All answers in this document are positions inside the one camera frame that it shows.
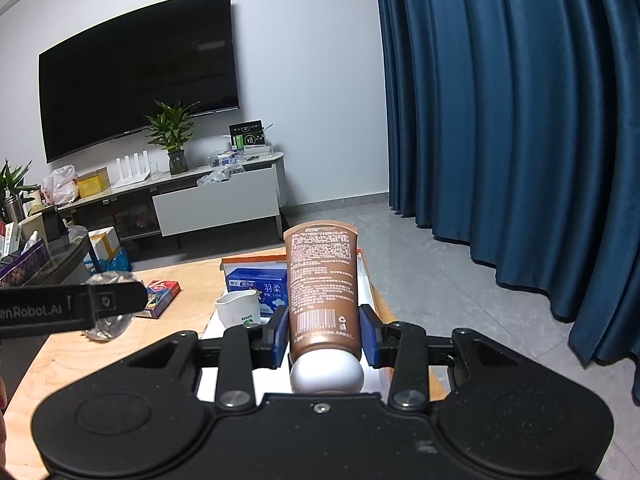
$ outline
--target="vase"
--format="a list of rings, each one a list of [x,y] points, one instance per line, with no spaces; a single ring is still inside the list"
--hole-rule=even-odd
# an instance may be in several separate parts
[[[169,173],[177,175],[189,171],[187,159],[184,156],[184,150],[175,150],[167,153],[169,155]]]
[[[22,199],[19,196],[9,195],[2,203],[4,214],[9,222],[22,222],[24,220],[24,208]]]

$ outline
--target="cabinet drawer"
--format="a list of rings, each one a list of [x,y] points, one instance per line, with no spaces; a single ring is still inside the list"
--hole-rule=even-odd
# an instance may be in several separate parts
[[[162,236],[280,214],[273,168],[236,173],[226,182],[156,195]]]

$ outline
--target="metal bolt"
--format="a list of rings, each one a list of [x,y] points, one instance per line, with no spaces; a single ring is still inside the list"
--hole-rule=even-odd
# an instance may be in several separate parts
[[[314,411],[316,413],[326,413],[331,409],[331,406],[326,402],[318,402],[314,404]]]
[[[426,398],[418,390],[402,390],[394,395],[394,402],[403,408],[420,406]]]
[[[229,390],[220,395],[220,403],[228,408],[244,406],[251,400],[251,395],[242,390]]]

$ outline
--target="paper cup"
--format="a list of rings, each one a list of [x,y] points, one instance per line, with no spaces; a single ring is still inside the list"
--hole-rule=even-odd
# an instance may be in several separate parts
[[[260,302],[258,291],[254,288],[223,294],[216,300],[216,310],[225,328],[260,324]]]

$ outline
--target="clear plastic bag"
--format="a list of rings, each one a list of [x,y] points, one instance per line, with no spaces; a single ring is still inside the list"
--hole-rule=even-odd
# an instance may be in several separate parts
[[[42,191],[49,205],[63,205],[78,198],[76,168],[63,166],[53,170],[42,180]]]
[[[226,166],[220,166],[216,168],[211,173],[206,174],[205,176],[201,176],[196,184],[198,186],[208,186],[209,184],[214,184],[216,182],[224,182],[225,180],[229,180],[231,175],[234,173],[243,173],[244,167],[242,164],[227,164]]]
[[[92,285],[105,285],[108,283],[125,283],[125,282],[137,282],[136,277],[130,272],[119,272],[117,270],[108,270],[107,272],[99,272],[94,274],[88,280],[87,283]],[[95,327],[89,330],[84,330],[84,335],[94,341],[111,341],[127,329],[131,324],[131,321],[135,317],[135,314],[121,314],[120,316],[107,317],[105,319],[99,319]]]

